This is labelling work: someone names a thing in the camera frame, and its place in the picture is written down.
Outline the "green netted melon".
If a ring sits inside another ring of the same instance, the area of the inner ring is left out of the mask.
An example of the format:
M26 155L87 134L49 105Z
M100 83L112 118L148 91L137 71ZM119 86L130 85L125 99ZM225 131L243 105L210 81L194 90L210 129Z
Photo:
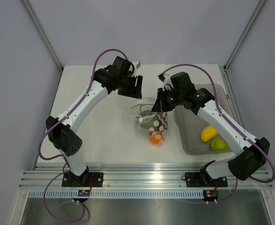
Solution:
M136 123L141 127L141 129L145 129L147 131L154 131L154 121L157 120L156 113L151 110L145 110L138 114L136 117Z

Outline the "clear zip top bag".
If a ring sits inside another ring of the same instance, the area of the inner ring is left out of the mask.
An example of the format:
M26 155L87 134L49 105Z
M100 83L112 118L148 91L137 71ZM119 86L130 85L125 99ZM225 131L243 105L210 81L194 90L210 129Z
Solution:
M166 112L152 112L155 99L144 97L130 101L123 113L134 121L138 133L148 138L153 145L161 145L167 137L168 114Z

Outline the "orange fruit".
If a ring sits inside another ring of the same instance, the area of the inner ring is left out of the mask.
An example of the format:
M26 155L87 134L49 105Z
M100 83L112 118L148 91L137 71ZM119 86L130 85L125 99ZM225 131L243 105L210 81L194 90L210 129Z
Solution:
M164 135L162 132L150 132L149 141L152 144L161 144L164 140Z

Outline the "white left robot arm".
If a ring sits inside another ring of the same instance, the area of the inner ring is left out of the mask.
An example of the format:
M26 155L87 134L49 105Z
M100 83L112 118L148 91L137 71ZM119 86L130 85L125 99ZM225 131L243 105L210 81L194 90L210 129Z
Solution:
M136 75L140 68L139 61L129 61L116 57L111 65L93 69L91 84L86 90L57 118L52 116L46 120L49 141L65 158L70 168L72 181L79 187L88 183L89 169L80 154L82 139L77 135L83 121L111 92L140 99L143 77Z

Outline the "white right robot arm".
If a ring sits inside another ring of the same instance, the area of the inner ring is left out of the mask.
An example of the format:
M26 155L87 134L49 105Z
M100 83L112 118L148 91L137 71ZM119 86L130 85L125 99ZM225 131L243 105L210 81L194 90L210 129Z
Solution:
M266 138L257 139L243 128L217 102L217 95L205 88L196 89L188 73L172 76L160 74L164 83L157 90L153 112L170 112L183 106L210 124L226 141L234 157L211 161L200 169L201 183L210 186L220 177L234 176L246 180L267 161L270 143Z

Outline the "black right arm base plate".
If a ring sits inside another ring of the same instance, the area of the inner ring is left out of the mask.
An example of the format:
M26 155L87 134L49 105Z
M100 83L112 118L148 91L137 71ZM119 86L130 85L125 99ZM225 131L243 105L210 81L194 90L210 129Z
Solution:
M228 187L228 182L226 177L220 177L218 179L211 179L204 181L201 178L200 172L186 172L181 176L181 179L186 182L188 188L215 188L215 187Z

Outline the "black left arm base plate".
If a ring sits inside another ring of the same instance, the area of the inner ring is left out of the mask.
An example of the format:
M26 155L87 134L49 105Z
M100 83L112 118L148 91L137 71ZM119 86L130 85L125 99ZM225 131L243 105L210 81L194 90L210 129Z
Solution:
M63 175L62 187L67 188L80 188L80 187L96 187L103 186L104 173L102 172L89 172L88 174L82 174L76 176L71 172L67 172Z

